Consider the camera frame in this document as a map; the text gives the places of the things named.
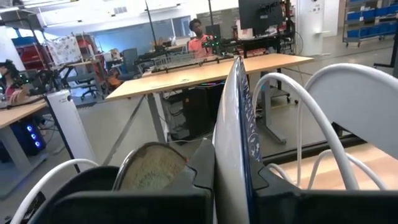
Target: computer monitor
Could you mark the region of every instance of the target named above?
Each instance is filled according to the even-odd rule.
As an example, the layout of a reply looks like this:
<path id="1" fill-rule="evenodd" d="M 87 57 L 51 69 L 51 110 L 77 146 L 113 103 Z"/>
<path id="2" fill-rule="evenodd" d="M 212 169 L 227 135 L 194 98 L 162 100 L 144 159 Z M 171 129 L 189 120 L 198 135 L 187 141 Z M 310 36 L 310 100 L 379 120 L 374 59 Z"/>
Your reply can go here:
<path id="1" fill-rule="evenodd" d="M 263 34 L 270 26 L 283 23 L 281 0 L 239 0 L 241 29 L 253 28 L 256 35 Z"/>

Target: computer tower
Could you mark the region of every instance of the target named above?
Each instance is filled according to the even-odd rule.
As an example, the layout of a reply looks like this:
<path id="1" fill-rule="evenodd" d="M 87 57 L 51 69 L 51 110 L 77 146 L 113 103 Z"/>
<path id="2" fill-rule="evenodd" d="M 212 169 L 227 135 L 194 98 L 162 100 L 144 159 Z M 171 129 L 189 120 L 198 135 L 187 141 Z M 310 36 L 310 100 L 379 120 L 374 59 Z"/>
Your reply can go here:
<path id="1" fill-rule="evenodd" d="M 213 130 L 206 90 L 193 88 L 164 99 L 170 137 L 192 140 Z"/>
<path id="2" fill-rule="evenodd" d="M 19 120 L 11 124 L 10 128 L 27 156 L 36 156 L 41 150 L 45 149 L 46 142 L 32 118 Z M 0 161 L 9 162 L 10 160 L 6 148 L 0 142 Z"/>

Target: desk leg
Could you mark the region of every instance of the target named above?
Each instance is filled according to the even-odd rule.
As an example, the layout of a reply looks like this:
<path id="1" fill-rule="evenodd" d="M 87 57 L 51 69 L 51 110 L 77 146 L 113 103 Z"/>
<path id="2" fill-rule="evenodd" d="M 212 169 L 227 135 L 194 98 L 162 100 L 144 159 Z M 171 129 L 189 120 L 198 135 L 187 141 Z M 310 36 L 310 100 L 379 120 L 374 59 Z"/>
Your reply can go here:
<path id="1" fill-rule="evenodd" d="M 271 134 L 271 136 L 278 141 L 278 143 L 285 144 L 286 137 L 281 134 L 279 130 L 271 123 L 271 97 L 275 88 L 270 87 L 269 81 L 265 82 L 264 85 L 265 90 L 261 90 L 262 123 L 259 125 L 259 127 Z"/>
<path id="2" fill-rule="evenodd" d="M 164 133 L 163 133 L 162 122 L 160 121 L 159 117 L 160 115 L 159 112 L 157 111 L 155 97 L 152 93 L 149 93 L 147 96 L 148 96 L 150 115 L 152 116 L 152 120 L 154 122 L 157 140 L 161 143 L 166 143 L 166 139 L 164 138 Z"/>
<path id="3" fill-rule="evenodd" d="M 0 129 L 0 139 L 18 170 L 21 172 L 29 170 L 30 162 L 9 126 Z"/>

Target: chair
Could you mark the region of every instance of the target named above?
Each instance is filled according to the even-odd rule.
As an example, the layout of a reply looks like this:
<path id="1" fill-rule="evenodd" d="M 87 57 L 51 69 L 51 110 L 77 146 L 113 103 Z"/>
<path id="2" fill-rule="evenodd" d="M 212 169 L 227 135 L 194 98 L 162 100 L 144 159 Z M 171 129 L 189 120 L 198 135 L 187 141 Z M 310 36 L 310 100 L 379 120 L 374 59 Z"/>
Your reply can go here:
<path id="1" fill-rule="evenodd" d="M 123 67 L 124 69 L 126 69 L 127 73 L 121 73 L 120 76 L 118 76 L 118 79 L 122 81 L 127 81 L 137 78 L 139 75 L 141 75 L 142 73 L 138 65 L 135 64 L 135 61 L 138 57 L 137 49 L 126 49 L 123 50 L 122 54 Z"/>

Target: tabletop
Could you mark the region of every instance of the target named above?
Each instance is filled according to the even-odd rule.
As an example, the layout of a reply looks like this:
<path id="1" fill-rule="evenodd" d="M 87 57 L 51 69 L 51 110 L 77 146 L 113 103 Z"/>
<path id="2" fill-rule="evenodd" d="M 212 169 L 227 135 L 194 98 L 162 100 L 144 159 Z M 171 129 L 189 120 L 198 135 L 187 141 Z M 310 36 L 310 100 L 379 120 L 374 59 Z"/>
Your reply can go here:
<path id="1" fill-rule="evenodd" d="M 246 72 L 248 74 L 252 74 L 282 67 L 291 67 L 312 61 L 314 61 L 314 58 L 284 54 L 269 54 L 245 58 L 243 63 Z M 233 60 L 227 60 L 225 62 L 220 62 L 219 64 L 189 68 L 186 70 L 126 81 L 114 90 L 106 100 L 120 100 L 132 96 L 222 80 L 228 76 L 232 65 Z"/>
<path id="2" fill-rule="evenodd" d="M 26 116 L 45 108 L 46 105 L 47 104 L 44 100 L 40 100 L 29 105 L 18 106 L 9 110 L 0 110 L 0 128 L 4 128 L 22 118 L 25 118 Z"/>
<path id="3" fill-rule="evenodd" d="M 398 160 L 389 156 L 382 150 L 371 144 L 362 144 L 346 149 L 348 154 L 365 163 L 381 180 L 387 185 L 389 190 L 398 190 Z M 301 188 L 306 189 L 310 180 L 313 163 L 318 156 L 309 157 L 302 160 Z M 282 164 L 281 167 L 287 175 L 296 182 L 297 162 Z M 361 190 L 376 190 L 376 184 L 358 167 L 353 166 L 355 177 Z M 317 176 L 312 189 L 323 190 L 343 190 L 345 189 L 343 179 L 338 170 L 335 158 L 326 156 L 320 163 Z"/>

